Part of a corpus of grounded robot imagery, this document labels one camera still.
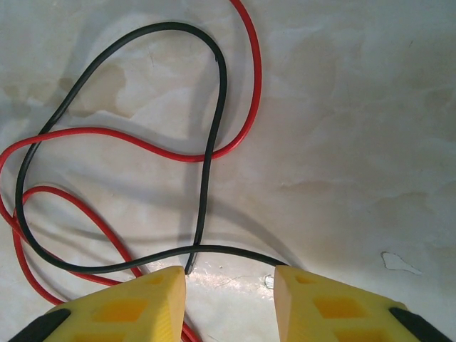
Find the black wire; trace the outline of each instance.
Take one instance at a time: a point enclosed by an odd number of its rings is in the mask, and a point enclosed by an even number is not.
[[[27,170],[30,166],[30,163],[41,144],[40,142],[32,144],[28,149],[24,161],[22,162],[21,168],[18,173],[17,182],[16,182],[16,192],[15,192],[15,203],[16,203],[16,213],[19,226],[24,233],[27,242],[30,244],[32,249],[49,264],[52,264],[60,269],[65,269],[66,271],[82,273],[82,274],[102,274],[110,273],[114,271],[122,271],[124,269],[130,269],[135,266],[141,266],[150,262],[158,261],[164,258],[173,257],[181,254],[190,253],[190,258],[188,260],[187,266],[185,267],[186,272],[190,273],[192,271],[195,257],[197,252],[214,252],[214,253],[225,253],[233,254],[240,257],[246,257],[249,259],[257,260],[270,264],[272,266],[285,264],[282,261],[271,258],[270,256],[265,256],[256,252],[251,252],[245,249],[228,247],[228,246],[215,246],[215,245],[200,245],[202,234],[204,231],[204,219],[206,216],[207,210],[207,193],[209,189],[209,172],[212,160],[212,153],[214,151],[215,140],[217,138],[217,132],[220,126],[220,120],[222,119],[224,103],[227,96],[227,66],[223,57],[220,48],[215,43],[215,41],[209,37],[204,31],[184,23],[177,22],[165,22],[152,24],[144,26],[137,30],[134,30],[124,37],[118,39],[115,43],[110,45],[105,49],[95,60],[86,68],[81,77],[76,81],[75,85],[71,88],[68,95],[65,97],[63,102],[59,105],[55,113],[51,116],[48,122],[43,126],[39,134],[47,133],[51,128],[58,122],[62,115],[66,112],[68,106],[74,100],[78,92],[81,90],[86,81],[90,78],[93,72],[100,66],[100,64],[105,61],[109,56],[115,53],[119,48],[129,43],[130,41],[144,36],[146,34],[158,31],[184,31],[188,32],[201,40],[203,40],[212,50],[215,55],[215,59],[219,66],[219,96],[217,99],[217,105],[215,108],[214,118],[212,120],[212,125],[209,132],[209,137],[207,138],[206,150],[204,153],[204,162],[202,168],[202,181],[201,189],[199,194],[199,209],[198,209],[198,220],[197,228],[195,233],[195,240],[192,246],[179,247],[175,249],[170,249],[168,251],[152,254],[149,256],[144,256],[142,258],[123,262],[120,264],[114,264],[110,266],[79,266],[74,264],[69,264],[68,262],[57,259],[55,256],[49,254],[39,243],[36,241],[35,237],[31,233],[29,226],[27,225],[26,217],[24,214],[24,205],[23,205],[23,193],[24,193],[24,183],[26,179]]]

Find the white marble surface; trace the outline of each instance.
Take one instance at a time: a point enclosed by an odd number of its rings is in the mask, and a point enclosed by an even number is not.
[[[263,98],[248,138],[213,164],[204,241],[261,251],[392,297],[456,338],[456,3],[244,2],[264,59]],[[227,0],[1,0],[0,148],[35,134],[109,43],[170,19],[203,28],[226,56],[230,88],[219,145],[230,141],[249,107],[252,62]],[[217,82],[203,43],[155,34],[110,59],[58,127],[114,127],[201,152]],[[2,175],[9,204],[23,155]],[[142,256],[190,242],[199,175],[200,165],[110,138],[68,138],[43,144],[27,185],[75,192]],[[69,204],[39,195],[26,213],[40,241],[65,260],[120,260]],[[50,304],[19,271],[3,221],[0,237],[6,341]],[[100,289],[29,255],[64,298]],[[204,342],[278,341],[264,285],[272,272],[234,256],[199,257],[187,312]]]

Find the red wire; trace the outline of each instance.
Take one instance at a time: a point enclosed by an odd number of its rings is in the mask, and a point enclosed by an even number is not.
[[[221,149],[214,151],[212,158],[218,158],[227,153],[231,152],[234,148],[236,148],[243,139],[247,136],[247,133],[252,128],[254,123],[255,117],[257,116],[257,111],[259,107],[259,101],[261,97],[261,54],[259,49],[259,42],[257,33],[254,28],[254,24],[250,19],[247,10],[245,9],[244,5],[241,3],[240,0],[230,0],[232,5],[238,11],[239,15],[241,16],[242,21],[244,22],[245,28],[247,30],[247,34],[249,36],[250,44],[252,47],[252,57],[253,57],[253,66],[254,66],[254,90],[252,94],[252,101],[250,104],[249,113],[247,115],[247,119],[242,126],[242,129],[239,131],[238,135],[226,146],[222,147]],[[132,135],[128,135],[122,132],[118,132],[116,130],[111,130],[109,128],[92,128],[92,127],[85,127],[85,128],[69,128],[65,130],[59,130],[56,132],[46,133],[42,135],[38,135],[36,137],[24,139],[18,141],[8,147],[1,155],[0,155],[0,173],[5,165],[6,160],[14,151],[18,150],[19,148],[25,147],[30,144],[39,143],[46,140],[61,138],[69,135],[80,135],[80,134],[98,134],[98,135],[108,135],[117,139],[124,140],[126,142],[132,143],[137,145],[138,147],[144,148],[150,152],[153,152],[157,155],[161,155],[163,157],[177,160],[180,162],[201,162],[204,159],[204,155],[183,155],[175,152],[170,152],[168,150],[164,150],[160,147],[152,145],[144,140],[138,139],[133,137]],[[107,238],[111,241],[114,247],[119,251],[120,255],[125,261],[132,260],[132,257],[128,250],[123,246],[122,242],[119,240],[117,235],[111,230],[111,228],[106,224],[106,222],[98,216],[88,205],[82,202],[77,197],[64,192],[63,190],[57,189],[55,187],[49,186],[39,186],[33,187],[27,190],[24,193],[24,204],[30,198],[30,196],[38,193],[38,192],[47,192],[54,195],[57,195],[70,203],[74,204],[79,208],[84,214],[86,214],[92,222],[100,228],[100,230],[106,235]],[[0,215],[8,222],[8,224],[13,229],[13,242],[14,242],[14,249],[16,251],[16,255],[19,261],[19,266],[24,273],[27,281],[30,285],[36,290],[38,294],[40,294],[43,298],[47,301],[51,302],[54,305],[62,304],[62,300],[56,298],[47,290],[45,290],[35,279],[34,275],[32,274],[29,265],[27,263],[24,249],[22,247],[22,240],[24,236],[21,232],[20,226],[16,221],[16,210],[14,210],[13,215],[11,216],[5,208],[3,199],[1,198],[0,194]],[[131,269],[132,273],[136,276],[142,276],[143,273],[137,267]],[[108,279],[102,276],[90,275],[90,274],[74,274],[82,279],[94,281],[99,284],[103,284],[106,286],[114,286],[119,284],[119,281]],[[200,342],[200,339],[197,337],[196,333],[184,322],[182,327],[182,340],[184,342]]]

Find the electrical cable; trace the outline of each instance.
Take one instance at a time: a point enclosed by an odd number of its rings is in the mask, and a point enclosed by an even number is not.
[[[115,43],[109,46],[107,49],[104,50],[90,65],[87,69],[83,72],[82,76],[77,80],[75,85],[71,88],[68,95],[65,97],[63,102],[58,107],[57,111],[51,116],[48,122],[44,125],[41,129],[39,135],[36,137],[32,137],[29,139],[21,140],[12,146],[8,147],[1,155],[0,155],[0,172],[6,159],[8,156],[13,153],[14,151],[18,150],[19,148],[25,147],[27,145],[31,145],[29,148],[24,161],[21,165],[21,169],[19,170],[17,182],[16,182],[16,192],[15,192],[15,203],[16,209],[14,210],[14,214],[11,216],[8,211],[6,210],[3,200],[0,196],[0,214],[4,217],[4,219],[11,225],[13,228],[14,234],[14,246],[16,250],[16,254],[18,256],[19,264],[29,281],[32,287],[37,290],[37,292],[42,295],[45,299],[48,299],[50,302],[54,304],[60,303],[60,299],[49,294],[33,277],[31,273],[26,258],[24,256],[24,251],[21,245],[21,240],[23,239],[26,241],[32,249],[44,260],[49,262],[50,264],[57,266],[58,268],[65,269],[76,276],[79,276],[83,279],[91,280],[98,282],[100,284],[105,284],[108,286],[112,286],[118,284],[118,281],[114,281],[112,279],[107,279],[101,276],[96,276],[94,274],[103,274],[103,273],[110,273],[113,271],[120,271],[124,269],[132,269],[132,272],[135,276],[141,276],[142,273],[139,270],[138,266],[158,261],[167,257],[172,257],[180,254],[189,254],[190,257],[188,259],[187,265],[185,267],[185,271],[189,274],[192,271],[193,265],[195,263],[195,257],[197,252],[215,252],[215,253],[226,253],[226,254],[233,254],[238,255],[241,257],[246,257],[250,259],[254,259],[257,261],[261,261],[272,266],[285,264],[282,261],[277,259],[271,258],[270,256],[265,256],[256,252],[251,252],[245,249],[239,249],[235,247],[226,247],[226,246],[217,246],[217,245],[201,245],[202,235],[204,231],[204,219],[207,210],[207,193],[209,188],[209,171],[210,171],[210,163],[212,158],[221,157],[228,152],[232,151],[235,147],[239,145],[239,143],[245,138],[247,133],[249,132],[250,128],[253,125],[254,119],[256,117],[258,107],[259,107],[259,100],[261,97],[261,55],[259,50],[259,43],[258,38],[254,29],[254,25],[252,20],[250,19],[247,10],[244,8],[240,0],[230,0],[235,9],[238,11],[239,15],[244,22],[246,27],[250,44],[252,47],[252,57],[253,57],[253,64],[254,64],[254,90],[252,94],[252,102],[249,109],[249,114],[247,119],[239,131],[238,135],[231,141],[229,144],[224,146],[223,148],[214,151],[214,144],[217,137],[217,131],[219,128],[220,120],[223,113],[224,102],[226,99],[227,93],[227,70],[226,65],[224,62],[224,57],[222,52],[220,51],[217,44],[203,31],[195,28],[194,26],[176,22],[167,22],[167,23],[159,23],[153,24],[149,26],[145,26],[134,30],[133,32],[125,35],[124,37],[118,39]],[[211,129],[209,132],[209,137],[207,139],[207,146],[203,155],[182,155],[175,152],[170,152],[154,146],[148,142],[145,142],[141,139],[133,137],[131,135],[121,133],[115,130],[111,130],[108,128],[69,128],[65,130],[59,130],[56,132],[51,132],[51,128],[58,122],[61,116],[66,112],[68,106],[71,104],[77,93],[81,90],[84,83],[90,78],[92,73],[96,70],[96,68],[109,56],[115,53],[119,48],[127,44],[128,42],[143,36],[148,33],[157,32],[157,31],[164,31],[164,30],[176,30],[176,31],[185,31],[194,36],[202,39],[212,50],[215,55],[216,62],[219,66],[219,97],[217,99],[217,106],[214,114],[214,118],[212,121]],[[24,192],[24,182],[26,178],[26,173],[29,168],[29,165],[35,155],[39,145],[41,142],[45,140],[61,138],[63,136],[69,135],[79,135],[79,134],[99,134],[99,135],[109,135],[114,138],[119,138],[121,140],[127,141],[134,145],[137,145],[141,148],[149,150],[150,152],[156,153],[166,158],[170,158],[173,160],[181,161],[181,162],[201,162],[203,161],[203,171],[202,171],[202,183],[200,189],[200,201],[199,201],[199,210],[198,210],[198,220],[197,220],[197,228],[195,232],[194,243],[192,246],[186,247],[179,247],[175,249],[171,249],[169,251],[164,251],[160,253],[156,253],[150,256],[144,256],[142,258],[133,260],[128,250],[122,245],[122,242],[117,238],[115,233],[110,229],[110,227],[101,219],[91,208],[89,208],[85,203],[80,201],[77,197],[64,192],[63,190],[57,189],[55,187],[33,187],[26,192]],[[73,203],[77,208],[82,210],[92,221],[100,227],[103,233],[109,238],[109,240],[113,243],[115,248],[120,252],[121,256],[124,258],[125,262],[120,264],[114,264],[110,266],[78,266],[64,262],[60,260],[57,256],[54,256],[49,251],[45,250],[34,238],[33,234],[29,226],[27,225],[25,214],[24,214],[24,205],[27,199],[37,192],[50,192],[54,195],[58,195],[65,200]],[[184,327],[182,329],[182,340],[184,342],[194,342],[198,341],[196,334],[184,323]]]

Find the white paint chip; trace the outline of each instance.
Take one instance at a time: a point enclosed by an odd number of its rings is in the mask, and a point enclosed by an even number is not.
[[[381,253],[383,263],[386,269],[391,271],[408,271],[410,273],[420,276],[423,274],[419,269],[405,262],[400,256],[390,252]]]

